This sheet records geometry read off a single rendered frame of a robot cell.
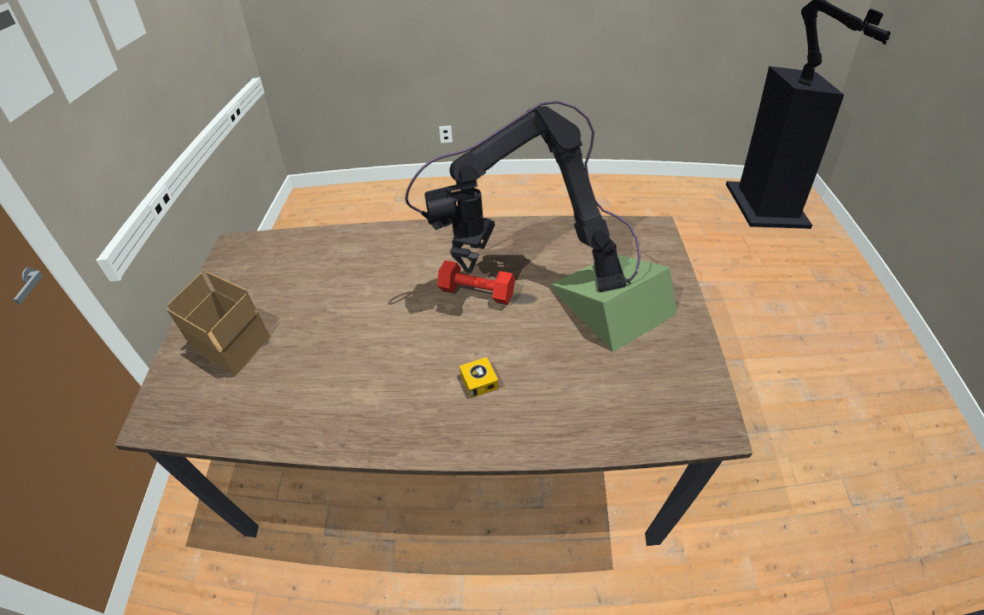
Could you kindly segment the yellow tape measure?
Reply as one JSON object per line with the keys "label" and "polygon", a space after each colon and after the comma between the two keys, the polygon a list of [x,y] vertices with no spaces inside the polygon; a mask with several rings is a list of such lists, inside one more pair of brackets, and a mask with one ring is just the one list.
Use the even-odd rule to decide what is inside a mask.
{"label": "yellow tape measure", "polygon": [[460,366],[460,375],[470,398],[499,389],[495,370],[487,357]]}

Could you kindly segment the brown cardboard box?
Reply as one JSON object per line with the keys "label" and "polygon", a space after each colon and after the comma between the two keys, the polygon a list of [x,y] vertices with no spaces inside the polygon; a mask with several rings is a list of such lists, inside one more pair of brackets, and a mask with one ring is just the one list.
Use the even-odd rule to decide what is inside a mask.
{"label": "brown cardboard box", "polygon": [[196,353],[238,375],[270,335],[248,291],[206,274],[215,291],[200,273],[168,303],[167,311]]}

